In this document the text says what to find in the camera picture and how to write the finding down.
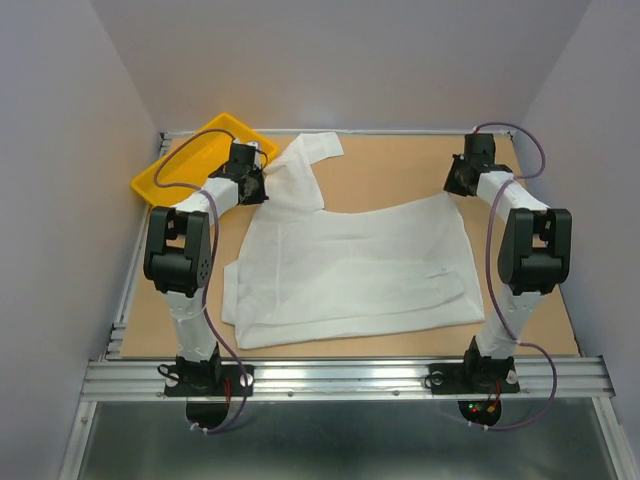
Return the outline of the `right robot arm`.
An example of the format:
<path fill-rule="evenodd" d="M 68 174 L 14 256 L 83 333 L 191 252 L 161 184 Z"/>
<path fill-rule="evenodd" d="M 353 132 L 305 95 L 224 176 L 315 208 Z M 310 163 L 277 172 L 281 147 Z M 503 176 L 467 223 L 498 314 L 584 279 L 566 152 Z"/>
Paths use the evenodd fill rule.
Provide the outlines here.
<path fill-rule="evenodd" d="M 480 394 L 501 387 L 515 393 L 514 353 L 523 328 L 542 298 L 568 277 L 572 216 L 537 200 L 490 154 L 455 155 L 444 190 L 484 200 L 491 207 L 490 224 L 496 218 L 505 221 L 497 256 L 502 290 L 496 292 L 490 279 L 489 227 L 485 274 L 493 310 L 461 362 L 429 366 L 432 389 L 436 394 Z"/>

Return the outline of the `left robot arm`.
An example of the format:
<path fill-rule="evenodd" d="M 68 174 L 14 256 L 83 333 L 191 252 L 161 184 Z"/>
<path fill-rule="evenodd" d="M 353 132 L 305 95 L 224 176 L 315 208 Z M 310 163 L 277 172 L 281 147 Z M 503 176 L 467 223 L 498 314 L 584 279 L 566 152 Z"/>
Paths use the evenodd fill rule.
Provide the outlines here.
<path fill-rule="evenodd" d="M 177 336 L 174 363 L 159 367 L 171 394 L 179 390 L 210 394 L 222 384 L 219 339 L 206 307 L 219 221 L 236 206 L 259 205 L 268 199 L 264 153 L 248 145 L 240 150 L 201 185 L 153 177 L 160 188 L 191 191 L 178 203 L 151 210 L 143 262 L 144 276 L 163 295 Z"/>

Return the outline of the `white long sleeve shirt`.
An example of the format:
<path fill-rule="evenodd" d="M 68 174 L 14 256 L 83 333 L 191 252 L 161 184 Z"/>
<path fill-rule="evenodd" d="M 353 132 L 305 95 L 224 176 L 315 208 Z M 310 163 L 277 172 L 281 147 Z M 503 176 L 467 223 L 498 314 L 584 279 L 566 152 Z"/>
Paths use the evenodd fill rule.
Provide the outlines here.
<path fill-rule="evenodd" d="M 480 322 L 470 240 L 421 146 L 346 153 L 302 134 L 266 170 L 268 200 L 224 270 L 243 349 Z"/>

